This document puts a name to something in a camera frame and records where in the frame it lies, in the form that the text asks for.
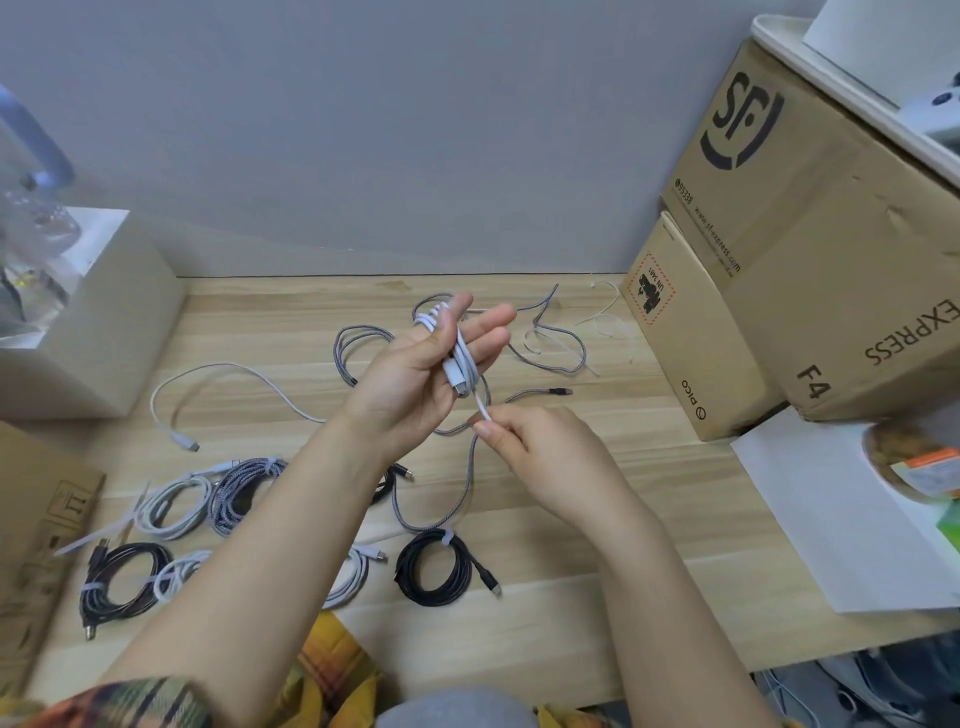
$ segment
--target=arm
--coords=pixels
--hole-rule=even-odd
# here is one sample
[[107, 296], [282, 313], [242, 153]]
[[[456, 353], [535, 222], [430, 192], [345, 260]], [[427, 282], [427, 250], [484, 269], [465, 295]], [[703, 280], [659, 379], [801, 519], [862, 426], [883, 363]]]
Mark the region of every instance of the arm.
[[634, 725], [778, 725], [660, 520], [590, 428], [563, 407], [489, 411], [477, 434], [597, 552]]
[[[456, 396], [440, 362], [472, 297], [442, 310], [433, 334], [414, 328], [371, 363], [270, 492], [130, 643], [101, 682], [174, 675], [218, 718], [254, 724], [267, 712], [337, 577], [387, 467], [443, 421]], [[507, 305], [461, 324], [484, 371], [510, 340]]]

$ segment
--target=person's left hand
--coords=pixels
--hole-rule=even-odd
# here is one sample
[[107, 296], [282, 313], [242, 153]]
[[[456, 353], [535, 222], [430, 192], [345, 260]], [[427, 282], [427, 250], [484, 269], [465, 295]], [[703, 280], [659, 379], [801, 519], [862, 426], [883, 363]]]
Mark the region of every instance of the person's left hand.
[[[457, 394], [441, 362], [457, 340], [456, 322], [473, 302], [460, 293], [440, 309], [433, 333], [422, 326], [404, 331], [371, 362], [344, 402], [339, 416], [357, 435], [375, 444], [386, 463], [396, 462], [422, 443], [444, 420]], [[508, 303], [460, 322], [470, 355], [483, 374], [510, 342], [506, 326], [516, 318]]]

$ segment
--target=gray wall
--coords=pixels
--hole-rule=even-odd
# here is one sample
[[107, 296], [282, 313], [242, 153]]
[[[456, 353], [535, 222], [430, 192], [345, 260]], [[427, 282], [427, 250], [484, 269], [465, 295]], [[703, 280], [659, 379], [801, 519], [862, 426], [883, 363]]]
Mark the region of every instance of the gray wall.
[[620, 271], [760, 12], [822, 0], [21, 0], [0, 83], [182, 274]]

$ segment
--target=white game controller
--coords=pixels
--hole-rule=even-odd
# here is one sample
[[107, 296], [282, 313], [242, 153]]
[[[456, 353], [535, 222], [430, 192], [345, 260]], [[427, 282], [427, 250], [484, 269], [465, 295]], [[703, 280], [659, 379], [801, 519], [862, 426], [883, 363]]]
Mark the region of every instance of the white game controller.
[[954, 78], [953, 83], [950, 88], [904, 104], [897, 118], [914, 132], [926, 134], [942, 144], [960, 143], [960, 78]]

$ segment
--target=wooden tabletop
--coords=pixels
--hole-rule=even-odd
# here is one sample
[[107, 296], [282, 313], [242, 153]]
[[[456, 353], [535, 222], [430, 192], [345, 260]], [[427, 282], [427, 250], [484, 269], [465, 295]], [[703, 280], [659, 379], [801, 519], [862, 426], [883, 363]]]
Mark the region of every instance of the wooden tabletop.
[[[300, 408], [332, 414], [348, 388], [332, 363], [337, 331], [377, 324], [409, 326], [410, 308], [437, 291], [467, 289], [478, 305], [540, 300], [560, 290], [545, 323], [574, 327], [588, 345], [596, 371], [574, 377], [531, 367], [506, 352], [488, 373], [494, 401], [528, 387], [567, 385], [563, 399], [603, 438], [633, 486], [666, 523], [681, 554], [733, 644], [750, 669], [779, 666], [954, 628], [954, 613], [834, 614], [726, 443], [697, 440], [657, 360], [626, 304], [611, 313], [625, 324], [613, 338], [591, 323], [577, 325], [612, 299], [599, 279], [619, 276], [431, 276], [286, 279], [199, 279], [177, 328], [144, 390], [124, 420], [37, 424], [28, 429], [81, 451], [108, 473], [95, 527], [121, 517], [147, 480], [155, 485], [184, 471], [231, 458], [293, 456], [317, 425], [302, 420], [259, 380], [232, 369], [204, 370], [166, 388], [161, 417], [201, 443], [178, 449], [151, 421], [147, 400], [168, 376], [209, 361], [253, 366], [272, 378]], [[515, 342], [530, 314], [513, 326]], [[610, 322], [602, 322], [604, 330]], [[382, 346], [360, 346], [349, 360], [361, 376]], [[540, 359], [571, 366], [575, 358], [541, 342]], [[537, 398], [544, 404], [558, 398]], [[460, 402], [449, 422], [472, 409]], [[400, 481], [408, 520], [427, 523], [444, 514], [463, 486], [469, 435], [431, 436], [402, 460], [416, 473]], [[542, 511], [503, 463], [477, 448], [476, 479], [457, 533], [503, 586], [494, 597], [479, 579], [457, 603], [426, 609], [407, 601], [392, 566], [372, 564], [363, 591], [338, 615], [396, 679], [407, 696], [455, 685], [502, 688], [521, 700], [588, 705], [620, 696], [594, 559], [576, 532]], [[400, 531], [388, 502], [371, 508], [361, 537]], [[176, 555], [216, 547], [202, 526], [170, 544]], [[409, 536], [382, 542], [390, 563]], [[452, 563], [438, 547], [424, 567], [435, 586]], [[37, 664], [30, 695], [45, 700], [93, 684], [157, 609], [101, 627], [85, 643], [75, 594], [78, 563]], [[136, 568], [122, 572], [118, 591], [131, 589]]]

